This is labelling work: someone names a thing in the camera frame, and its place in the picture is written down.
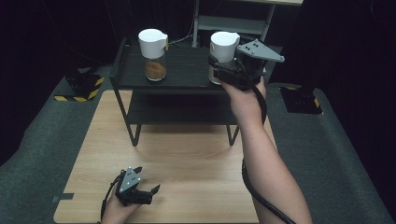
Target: human arm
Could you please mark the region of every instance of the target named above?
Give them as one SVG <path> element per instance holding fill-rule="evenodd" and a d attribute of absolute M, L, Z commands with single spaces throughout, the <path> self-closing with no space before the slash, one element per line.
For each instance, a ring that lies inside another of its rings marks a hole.
<path fill-rule="evenodd" d="M 230 95 L 238 120 L 244 161 L 253 188 L 296 223 L 312 223 L 304 195 L 262 126 L 262 111 L 255 93 L 240 91 L 227 83 L 221 85 Z M 265 96 L 263 78 L 257 87 Z M 260 223 L 283 223 L 255 199 L 253 202 Z"/>
<path fill-rule="evenodd" d="M 142 205 L 134 203 L 124 206 L 116 196 L 116 188 L 117 186 L 113 188 L 111 196 L 107 201 L 102 224 L 123 224 Z"/>

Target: brown granular contents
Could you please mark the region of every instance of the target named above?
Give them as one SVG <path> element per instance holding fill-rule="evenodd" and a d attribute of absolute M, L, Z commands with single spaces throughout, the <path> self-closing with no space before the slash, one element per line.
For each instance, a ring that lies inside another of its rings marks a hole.
<path fill-rule="evenodd" d="M 160 63 L 150 61 L 146 63 L 146 73 L 148 78 L 159 79 L 165 76 L 166 69 Z"/>

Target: wooden table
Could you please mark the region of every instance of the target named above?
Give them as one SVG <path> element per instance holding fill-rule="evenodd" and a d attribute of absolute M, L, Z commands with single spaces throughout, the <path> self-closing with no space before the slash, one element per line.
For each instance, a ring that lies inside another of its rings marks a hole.
<path fill-rule="evenodd" d="M 120 94 L 128 105 L 132 92 Z M 120 170 L 142 166 L 138 188 L 161 188 L 153 203 L 143 205 L 128 223 L 257 223 L 241 176 L 240 136 L 230 147 L 224 129 L 146 125 L 142 142 L 133 147 L 114 91 L 105 91 L 64 189 L 74 197 L 60 200 L 55 222 L 96 223 Z M 265 129 L 274 141 L 269 122 Z"/>

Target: yellow and black hazard tape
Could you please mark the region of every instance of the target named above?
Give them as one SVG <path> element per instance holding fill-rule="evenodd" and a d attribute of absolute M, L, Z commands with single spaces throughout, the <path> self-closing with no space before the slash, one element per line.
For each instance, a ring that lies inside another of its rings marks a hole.
<path fill-rule="evenodd" d="M 74 101 L 74 102 L 87 102 L 92 100 L 97 93 L 99 92 L 99 89 L 103 83 L 103 81 L 105 80 L 104 77 L 100 77 L 95 85 L 94 85 L 94 90 L 91 91 L 91 93 L 88 95 L 88 97 L 83 97 L 83 96 L 73 96 L 73 95 L 54 95 L 55 100 L 57 101 Z"/>

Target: black cable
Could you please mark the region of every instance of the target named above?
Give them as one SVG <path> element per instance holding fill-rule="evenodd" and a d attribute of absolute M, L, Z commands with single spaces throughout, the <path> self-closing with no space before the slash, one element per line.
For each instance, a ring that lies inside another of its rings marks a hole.
<path fill-rule="evenodd" d="M 110 184 L 110 188 L 107 191 L 106 197 L 103 199 L 102 201 L 102 208 L 100 211 L 100 219 L 102 220 L 103 215 L 105 214 L 105 210 L 106 210 L 106 205 L 107 205 L 107 198 L 108 195 L 110 195 L 111 190 L 113 189 L 114 185 L 116 185 L 120 179 L 125 175 L 125 171 L 121 170 L 121 173 L 114 179 L 114 181 Z"/>
<path fill-rule="evenodd" d="M 214 14 L 215 14 L 215 12 L 219 9 L 219 6 L 221 5 L 221 3 L 222 3 L 223 1 L 222 0 L 220 0 L 219 2 L 218 2 L 218 5 L 215 7 L 215 9 L 212 11 L 212 13 L 210 14 L 211 16 L 213 16 Z"/>
<path fill-rule="evenodd" d="M 182 37 L 182 38 L 180 38 L 180 39 L 178 39 L 178 40 L 170 41 L 170 42 L 169 42 L 169 45 L 175 45 L 175 46 L 177 47 L 176 43 L 181 42 L 181 41 L 183 41 L 183 40 L 185 40 L 185 39 L 187 39 L 187 38 L 189 38 L 189 37 L 192 36 L 192 35 L 191 35 L 191 30 L 192 30 L 192 27 L 194 27 L 194 20 L 195 20 L 195 18 L 194 18 L 194 12 L 195 12 L 195 9 L 196 9 L 196 3 L 194 3 L 194 9 L 193 9 L 193 12 L 192 12 L 191 26 L 190 26 L 190 30 L 189 30 L 189 32 L 187 33 L 187 35 L 184 36 L 184 37 Z"/>
<path fill-rule="evenodd" d="M 250 77 L 247 79 L 247 82 L 250 85 L 250 88 L 256 94 L 257 101 L 259 101 L 260 108 L 262 109 L 262 123 L 264 123 L 265 119 L 267 118 L 267 103 L 265 102 L 264 96 L 259 91 L 259 89 L 257 89 L 257 87 L 253 84 L 253 81 L 251 80 Z"/>
<path fill-rule="evenodd" d="M 105 5 L 106 5 L 106 11 L 107 11 L 108 19 L 110 20 L 111 28 L 113 29 L 113 35 L 114 35 L 114 38 L 116 40 L 116 45 L 119 46 L 120 45 L 119 37 L 117 35 L 116 28 L 114 27 L 114 21 L 113 21 L 113 19 L 111 17 L 110 8 L 108 7 L 107 0 L 105 0 Z"/>
<path fill-rule="evenodd" d="M 287 224 L 295 224 L 291 218 L 286 216 L 283 212 L 281 212 L 279 209 L 277 209 L 275 206 L 273 206 L 271 203 L 269 203 L 267 200 L 265 200 L 257 190 L 253 188 L 251 185 L 249 179 L 248 179 L 248 170 L 245 165 L 245 162 L 242 161 L 242 177 L 244 179 L 245 186 L 247 187 L 247 190 L 250 192 L 250 194 L 259 202 L 261 203 L 264 207 L 266 207 L 268 210 L 270 210 L 274 215 L 282 219 Z"/>

